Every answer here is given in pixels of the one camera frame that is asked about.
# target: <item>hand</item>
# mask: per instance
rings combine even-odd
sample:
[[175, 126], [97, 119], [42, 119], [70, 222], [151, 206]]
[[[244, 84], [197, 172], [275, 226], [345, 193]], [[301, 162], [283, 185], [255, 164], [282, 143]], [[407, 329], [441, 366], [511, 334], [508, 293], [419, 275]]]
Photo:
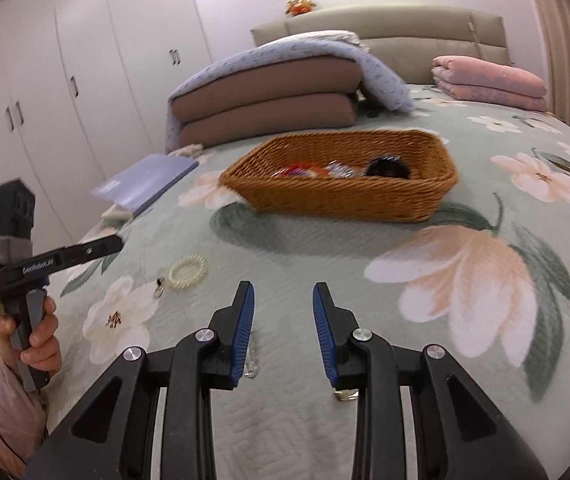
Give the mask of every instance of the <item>hand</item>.
[[45, 315], [40, 324], [30, 335], [30, 348], [23, 350], [13, 350], [9, 342], [9, 336], [16, 330], [14, 318], [9, 314], [0, 314], [0, 357], [4, 363], [18, 375], [17, 360], [23, 363], [49, 372], [54, 375], [63, 365], [63, 358], [60, 355], [60, 345], [58, 339], [54, 337], [54, 332], [58, 328], [58, 318], [54, 316], [56, 303], [49, 296], [45, 298], [43, 304]]

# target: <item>beige leather headboard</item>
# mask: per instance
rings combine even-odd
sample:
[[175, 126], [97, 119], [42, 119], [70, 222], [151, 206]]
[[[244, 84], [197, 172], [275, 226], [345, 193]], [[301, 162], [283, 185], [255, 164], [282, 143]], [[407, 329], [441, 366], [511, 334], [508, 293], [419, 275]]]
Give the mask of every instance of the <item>beige leather headboard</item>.
[[252, 35], [260, 46], [299, 32], [334, 28], [356, 32], [371, 53], [407, 83], [433, 84], [431, 60], [445, 54], [510, 64], [502, 17], [458, 7], [386, 4], [320, 9], [265, 23], [253, 28]]

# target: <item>white pillow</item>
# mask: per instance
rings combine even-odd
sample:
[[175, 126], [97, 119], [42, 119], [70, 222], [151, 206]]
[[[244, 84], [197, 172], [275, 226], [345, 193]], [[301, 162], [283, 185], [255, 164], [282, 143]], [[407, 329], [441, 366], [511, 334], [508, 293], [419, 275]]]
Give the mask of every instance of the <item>white pillow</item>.
[[343, 43], [355, 45], [364, 52], [370, 51], [370, 48], [360, 41], [358, 34], [350, 30], [313, 30], [311, 32], [301, 32], [300, 34], [285, 36], [284, 38], [270, 41], [270, 43], [285, 43], [286, 41], [294, 40], [342, 41]]

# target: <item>bed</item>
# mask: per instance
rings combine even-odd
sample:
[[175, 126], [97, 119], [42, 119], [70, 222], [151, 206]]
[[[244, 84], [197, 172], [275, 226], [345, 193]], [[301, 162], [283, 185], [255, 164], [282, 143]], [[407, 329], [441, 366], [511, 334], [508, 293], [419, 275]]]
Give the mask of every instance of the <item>bed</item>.
[[[431, 58], [442, 54], [482, 52], [508, 64], [499, 16], [350, 7], [253, 34], [261, 44], [320, 28], [359, 33], [411, 83], [412, 113], [375, 111], [352, 128], [420, 128], [439, 136], [459, 184], [423, 224], [258, 216], [216, 181], [266, 138], [207, 150], [200, 166], [143, 215], [124, 225], [103, 221], [89, 234], [119, 231], [126, 242], [120, 254], [52, 277], [63, 369], [49, 389], [49, 429], [123, 348], [175, 345], [230, 304], [240, 280], [250, 280], [260, 371], [232, 394], [212, 393], [218, 477], [349, 478], [356, 404], [334, 399], [312, 315], [312, 287], [326, 281], [337, 304], [391, 343], [449, 349], [549, 478], [569, 479], [570, 128], [548, 114], [452, 101], [428, 81]], [[188, 254], [205, 258], [206, 278], [155, 299], [156, 278]], [[116, 311], [122, 322], [105, 329]], [[408, 478], [416, 478], [411, 445], [408, 455]], [[155, 457], [157, 474], [158, 446]]]

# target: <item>blue notebook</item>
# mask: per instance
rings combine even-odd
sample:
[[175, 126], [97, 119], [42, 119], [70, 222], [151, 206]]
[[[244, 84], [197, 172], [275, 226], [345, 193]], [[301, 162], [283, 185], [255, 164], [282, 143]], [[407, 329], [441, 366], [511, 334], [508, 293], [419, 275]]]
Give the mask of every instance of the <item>blue notebook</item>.
[[92, 195], [138, 216], [197, 165], [193, 158], [155, 153], [113, 176], [92, 190]]

